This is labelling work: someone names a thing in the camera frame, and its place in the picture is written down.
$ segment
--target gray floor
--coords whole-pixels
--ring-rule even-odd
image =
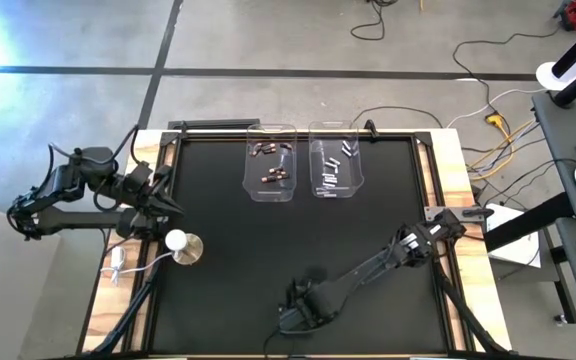
[[[153,67],[173,0],[0,1],[0,65]],[[348,30],[374,20],[363,0],[186,0],[167,67],[342,69],[461,72],[451,58],[464,40],[504,40],[513,32],[546,34],[558,0],[401,0],[386,8],[387,35],[362,42]],[[475,72],[534,72],[556,60],[576,39],[563,31],[547,39],[516,39],[508,46],[474,45],[459,59]],[[47,166],[46,143],[62,147],[118,143],[136,123],[150,76],[0,74],[0,211],[37,184]],[[491,93],[533,82],[491,82]],[[148,124],[182,119],[259,118],[307,126],[314,120],[353,119],[380,105],[422,108],[443,124],[484,105],[483,87],[470,81],[286,78],[161,79]],[[530,96],[496,103],[513,128],[532,117]],[[380,110],[382,127],[433,127],[430,118]],[[455,124],[463,146],[490,147],[501,138],[480,117]],[[523,141],[540,138],[536,130]],[[477,154],[465,154],[468,161]],[[505,187],[549,159],[544,143],[520,152],[491,180]],[[535,206],[561,191],[554,170],[517,196]],[[492,196],[487,191],[484,199]],[[79,202],[76,208],[90,208]],[[63,232],[52,270],[21,357],[60,356],[75,350],[101,251],[96,232]],[[568,281],[574,280],[568,271]],[[0,284],[18,286],[22,284]],[[513,348],[529,355],[576,359],[576,325],[557,327],[560,312],[551,284],[498,284]]]

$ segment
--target wooden board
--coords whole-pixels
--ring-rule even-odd
[[[461,145],[457,131],[454,129],[430,129],[430,130],[398,130],[388,129],[380,132],[416,132],[425,131],[432,134],[433,150],[439,181],[443,192],[446,206],[471,206],[474,199],[470,190],[470,181],[466,172],[466,166],[461,153]],[[139,160],[147,161],[154,167],[159,155],[159,141],[161,134],[165,130],[142,130],[135,142],[135,155]],[[425,149],[421,147],[420,157],[426,183],[429,200],[435,199],[430,168]],[[130,172],[135,167],[131,159],[128,161],[126,172]],[[468,225],[468,235],[482,237],[481,229],[478,226]],[[111,238],[111,244],[117,239]],[[126,268],[135,267],[136,257],[139,253],[139,243],[133,244],[129,241],[126,247],[127,261]],[[459,264],[459,275],[464,289],[465,300],[472,312],[477,316],[483,327],[492,335],[497,343],[506,349],[511,349],[510,340],[506,330],[501,304],[495,286],[495,280],[488,260],[486,246],[482,241],[469,238],[461,238],[455,247],[457,262]],[[447,274],[450,274],[446,258],[442,259],[442,265]],[[102,275],[97,287],[97,294],[86,332],[84,341],[84,351],[92,350],[97,346],[105,334],[107,334],[117,323],[130,301],[131,289],[134,281],[132,274],[122,275],[119,286],[115,287],[110,282],[110,275]],[[137,350],[141,344],[141,334],[143,334],[143,324],[145,319],[146,305],[142,306],[136,318],[135,336],[133,337],[132,348]],[[457,349],[465,349],[464,339],[461,331],[461,322],[454,306],[449,303],[449,314],[451,326],[455,337]]]

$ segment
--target wooden table frame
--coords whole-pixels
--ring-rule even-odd
[[[242,130],[188,130],[189,134],[210,134],[224,132],[241,132]],[[466,172],[457,131],[453,129],[385,129],[380,133],[407,133],[424,132],[431,135],[432,146],[426,147],[418,142],[419,161],[422,167],[422,176],[429,206],[444,205],[454,207],[471,206],[474,204],[470,182]],[[146,161],[154,167],[157,163],[174,165],[176,163],[175,149],[178,136],[172,136],[172,142],[166,146],[160,146],[164,132],[175,133],[175,130],[142,130],[138,133],[135,141],[135,155],[141,161]],[[132,171],[136,164],[129,158],[126,173]],[[474,237],[482,237],[481,228],[475,225],[467,225],[467,234]],[[108,246],[121,240],[114,232]],[[142,243],[139,240],[129,240],[123,244],[126,250],[125,267],[132,268],[143,266],[156,256],[157,244]],[[471,311],[477,316],[483,327],[492,335],[497,343],[506,349],[510,349],[505,320],[499,303],[494,277],[488,260],[486,246],[483,241],[463,237],[459,239],[454,248],[456,264],[444,257],[441,260],[442,267],[449,277],[458,273],[459,276],[453,281],[464,294],[466,303]],[[103,266],[109,266],[109,257],[103,259]],[[89,317],[86,319],[84,331],[80,341],[79,350],[88,351],[94,349],[112,330],[123,312],[127,309],[132,294],[141,286],[141,283],[149,272],[124,274],[117,287],[110,281],[110,274],[101,274],[96,285],[97,289],[92,295],[92,306]],[[463,323],[459,318],[455,307],[446,297],[450,328],[456,350],[472,348],[470,336],[464,336]],[[115,351],[140,350],[146,327],[146,313],[149,308],[149,299],[140,308],[134,326],[131,327],[126,337],[130,337],[130,345],[121,341]],[[481,345],[475,340],[475,349],[482,351]]]

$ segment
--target clear plastic bin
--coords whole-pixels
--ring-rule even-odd
[[[315,121],[308,130],[312,193],[320,198],[353,196],[364,183],[357,127],[350,121]]]
[[[297,187],[297,129],[257,124],[248,127],[246,137],[244,189],[254,201],[290,201]],[[264,149],[274,151],[264,153]],[[283,170],[271,173],[277,168]]]

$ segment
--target black floor stripe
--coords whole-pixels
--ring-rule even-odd
[[[291,70],[291,69],[164,69],[164,76],[190,77],[263,77],[263,78],[335,78],[335,79],[397,79],[397,80],[457,80],[467,73],[361,71],[361,70]],[[536,81],[535,74],[478,73],[486,81]]]
[[[152,75],[153,73],[153,68],[145,67],[0,66],[0,74]]]
[[[250,78],[332,78],[390,80],[457,80],[468,78],[459,72],[362,71],[362,70],[300,70],[300,69],[200,69],[164,68],[170,50],[172,34],[166,37],[166,47],[157,57],[155,68],[144,67],[77,67],[77,66],[0,66],[0,74],[63,74],[63,75],[153,75],[188,77],[250,77]],[[535,74],[476,73],[486,81],[536,81]]]
[[[139,121],[137,124],[140,129],[145,129],[148,126],[148,121],[150,121],[150,114],[152,113],[152,107],[155,104],[155,97],[157,97],[157,90],[159,89],[159,83],[161,83],[161,76],[163,74],[164,66],[166,66],[168,52],[170,51],[170,44],[172,43],[172,37],[175,34],[177,17],[179,16],[179,11],[181,10],[183,2],[183,0],[175,0],[172,4],[172,9],[170,9],[168,24],[166,25],[164,37],[161,40],[161,46],[159,47],[159,55],[157,55],[154,72],[150,78],[146,97],[144,98],[144,104],[139,113]]]

